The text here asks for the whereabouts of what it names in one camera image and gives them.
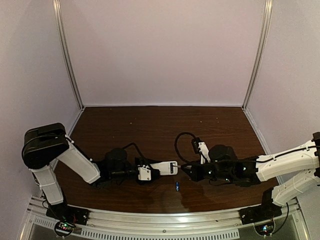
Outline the blue AAA battery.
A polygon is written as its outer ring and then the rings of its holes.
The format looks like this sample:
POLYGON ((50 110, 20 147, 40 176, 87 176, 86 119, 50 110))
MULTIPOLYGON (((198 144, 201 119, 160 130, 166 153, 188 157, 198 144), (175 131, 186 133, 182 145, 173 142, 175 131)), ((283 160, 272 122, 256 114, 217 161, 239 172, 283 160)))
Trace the blue AAA battery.
POLYGON ((180 191, 180 184, 179 184, 178 181, 175 183, 175 190, 176 190, 177 192, 180 191))

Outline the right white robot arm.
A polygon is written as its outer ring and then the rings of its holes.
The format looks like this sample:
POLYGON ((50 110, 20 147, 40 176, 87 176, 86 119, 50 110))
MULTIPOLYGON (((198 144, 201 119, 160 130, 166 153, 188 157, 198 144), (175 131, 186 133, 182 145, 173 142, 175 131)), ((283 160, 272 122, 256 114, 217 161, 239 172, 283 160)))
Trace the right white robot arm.
POLYGON ((230 146, 215 145, 208 149, 198 137, 192 141, 197 161, 185 161, 180 167, 194 182, 204 179, 226 181, 239 187, 259 185, 280 175, 296 172, 285 183, 263 193, 260 214, 276 215, 289 200, 320 184, 320 134, 295 148, 270 154, 238 159, 230 146))

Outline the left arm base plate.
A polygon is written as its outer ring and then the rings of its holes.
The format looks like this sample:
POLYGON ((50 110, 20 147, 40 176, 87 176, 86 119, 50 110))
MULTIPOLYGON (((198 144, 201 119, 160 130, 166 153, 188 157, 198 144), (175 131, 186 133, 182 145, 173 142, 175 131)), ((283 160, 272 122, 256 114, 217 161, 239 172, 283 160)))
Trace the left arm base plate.
POLYGON ((72 225, 86 225, 90 211, 85 208, 65 205, 53 205, 46 211, 46 216, 72 225))

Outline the clear handle screwdriver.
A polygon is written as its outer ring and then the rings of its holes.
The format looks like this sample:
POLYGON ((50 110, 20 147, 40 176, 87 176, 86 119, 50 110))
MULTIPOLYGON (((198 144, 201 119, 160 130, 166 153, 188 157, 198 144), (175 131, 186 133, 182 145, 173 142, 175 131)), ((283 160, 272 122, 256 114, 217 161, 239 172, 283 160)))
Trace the clear handle screwdriver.
POLYGON ((174 165, 176 168, 187 168, 190 169, 192 166, 190 164, 183 164, 183 165, 174 165))

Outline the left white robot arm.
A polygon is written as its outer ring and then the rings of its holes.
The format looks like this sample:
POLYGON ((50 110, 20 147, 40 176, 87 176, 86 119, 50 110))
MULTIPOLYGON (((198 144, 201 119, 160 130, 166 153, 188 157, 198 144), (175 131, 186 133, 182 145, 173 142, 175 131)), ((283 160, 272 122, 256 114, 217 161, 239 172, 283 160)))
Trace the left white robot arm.
POLYGON ((92 160, 69 138, 64 125, 59 122, 27 130, 21 157, 52 206, 65 201, 51 167, 54 160, 62 162, 96 188, 103 188, 107 182, 115 179, 134 178, 142 183, 157 180, 161 175, 160 170, 152 167, 143 155, 135 165, 128 162, 124 147, 107 152, 101 161, 92 160))

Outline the white remote control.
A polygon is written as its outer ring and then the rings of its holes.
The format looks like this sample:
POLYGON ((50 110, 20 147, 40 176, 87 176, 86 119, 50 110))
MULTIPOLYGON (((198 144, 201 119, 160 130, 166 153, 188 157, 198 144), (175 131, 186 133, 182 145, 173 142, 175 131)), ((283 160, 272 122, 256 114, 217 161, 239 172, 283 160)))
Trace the white remote control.
POLYGON ((178 174, 178 162, 177 161, 161 161, 151 164, 153 169, 159 170, 161 176, 172 176, 178 174))

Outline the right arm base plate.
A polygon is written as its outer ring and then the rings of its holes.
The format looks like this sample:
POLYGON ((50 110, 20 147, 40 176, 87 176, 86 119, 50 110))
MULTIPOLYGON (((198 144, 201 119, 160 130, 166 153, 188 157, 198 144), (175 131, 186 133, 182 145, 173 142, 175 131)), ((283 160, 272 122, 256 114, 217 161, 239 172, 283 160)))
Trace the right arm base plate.
POLYGON ((242 208, 238 211, 243 225, 257 223, 282 215, 282 208, 277 205, 242 208))

